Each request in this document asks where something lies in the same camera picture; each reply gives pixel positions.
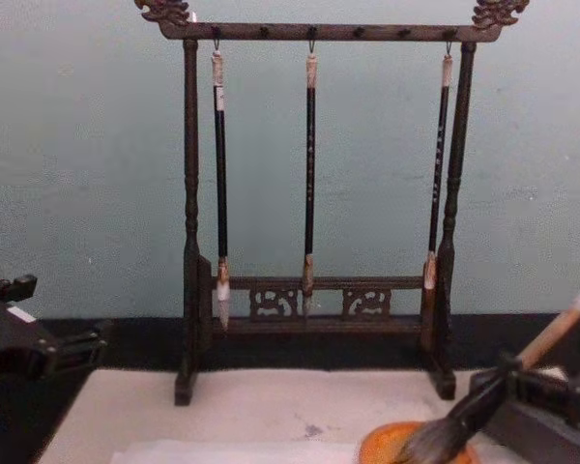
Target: white felt mat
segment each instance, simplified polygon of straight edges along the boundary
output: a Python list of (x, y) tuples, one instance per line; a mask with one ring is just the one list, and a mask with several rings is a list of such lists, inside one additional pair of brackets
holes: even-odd
[[(471, 372), (456, 375), (460, 398)], [(375, 427), (440, 418), (453, 404), (419, 371), (255, 369), (201, 373), (191, 405), (175, 407), (175, 377), (94, 372), (40, 464), (350, 464)], [(472, 443), (483, 463), (525, 462), (481, 434)]]

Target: wooden brush stand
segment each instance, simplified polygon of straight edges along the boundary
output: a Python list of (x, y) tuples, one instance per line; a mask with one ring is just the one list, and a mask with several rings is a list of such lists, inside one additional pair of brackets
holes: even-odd
[(404, 334), (417, 337), (418, 350), (425, 354), (438, 394), (453, 399), (455, 376), (450, 366), (451, 279), (453, 275), (453, 232), (460, 189), (464, 144), (469, 117), (473, 61), (478, 44), (498, 40), (504, 26), (517, 21), (529, 0), (478, 0), (471, 25), (352, 25), (280, 23), (196, 22), (181, 0), (135, 0), (143, 17), (159, 24), (168, 40), (182, 41), (185, 51), (185, 184), (187, 193), (184, 256), (183, 361), (176, 380), (175, 402), (188, 405), (201, 354), (222, 327), (213, 317), (216, 278), (211, 263), (198, 246), (198, 92), (197, 51), (199, 41), (302, 41), (318, 42), (423, 42), (461, 44), (457, 100), (451, 136), (447, 198), (443, 234), (437, 253), (436, 304), (428, 308), (421, 299), (418, 315), (409, 319), (391, 312), (392, 291), (423, 291), (421, 268), (404, 276), (317, 276), (314, 292), (342, 293), (338, 316), (299, 314), (301, 278), (233, 276), (233, 290), (249, 292), (249, 316), (232, 318), (227, 336), (235, 334)]

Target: wall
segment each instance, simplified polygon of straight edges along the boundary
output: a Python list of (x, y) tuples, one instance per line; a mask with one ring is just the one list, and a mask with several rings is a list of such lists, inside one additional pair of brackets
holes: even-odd
[[(473, 5), (191, 2), (200, 21), (345, 23), (464, 24)], [(221, 50), (231, 271), (299, 275), (306, 43)], [(212, 51), (200, 46), (199, 237), (215, 262)], [(316, 51), (316, 274), (418, 275), (444, 46)], [(0, 275), (40, 279), (22, 307), (181, 314), (182, 97), (180, 43), (131, 1), (0, 1)], [(559, 311), (580, 288), (580, 2), (532, 1), (478, 48), (455, 242), (457, 313)], [(418, 300), (401, 294), (395, 310), (416, 312)]]

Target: hanging brush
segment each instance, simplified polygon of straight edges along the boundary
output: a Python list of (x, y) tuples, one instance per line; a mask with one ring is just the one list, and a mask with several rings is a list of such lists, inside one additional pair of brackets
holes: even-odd
[(215, 142), (217, 148), (217, 301), (219, 320), (225, 331), (230, 320), (230, 274), (228, 271), (228, 225), (225, 181), (225, 102), (223, 97), (223, 58), (219, 40), (213, 52), (213, 91), (215, 97)]
[[(515, 361), (516, 368), (533, 367), (580, 320), (580, 294)], [(514, 369), (502, 366), (461, 399), (440, 420), (423, 424), (405, 443), (392, 464), (448, 464), (494, 416), (507, 397), (506, 380)]]
[(305, 249), (303, 265), (303, 315), (312, 310), (313, 294), (313, 203), (314, 165), (316, 151), (316, 71), (318, 60), (313, 52), (314, 41), (309, 41), (307, 56), (307, 181), (305, 191)]
[(441, 86), (441, 104), (438, 117), (438, 134), (436, 138), (436, 159), (434, 161), (434, 182), (432, 184), (432, 211), (429, 223), (429, 244), (427, 258), (423, 266), (423, 317), (428, 329), (421, 333), (421, 344), (430, 349), (432, 340), (433, 314), (436, 307), (436, 238), (438, 234), (438, 214), (440, 209), (441, 183), (443, 179), (443, 153), (445, 151), (445, 134), (447, 133), (447, 110), (449, 106), (449, 89), (453, 60), (450, 55), (451, 43), (447, 43), (447, 54), (443, 60), (443, 80)]

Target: carved dragon head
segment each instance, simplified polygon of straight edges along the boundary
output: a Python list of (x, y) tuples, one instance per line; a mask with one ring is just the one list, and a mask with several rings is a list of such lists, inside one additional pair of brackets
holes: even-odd
[(151, 22), (169, 22), (176, 26), (185, 26), (190, 23), (188, 3), (183, 0), (134, 0), (140, 10), (148, 7), (148, 12), (142, 13), (142, 17)]
[(493, 25), (510, 26), (518, 21), (514, 12), (520, 14), (530, 0), (477, 0), (473, 22), (478, 29), (488, 29)]

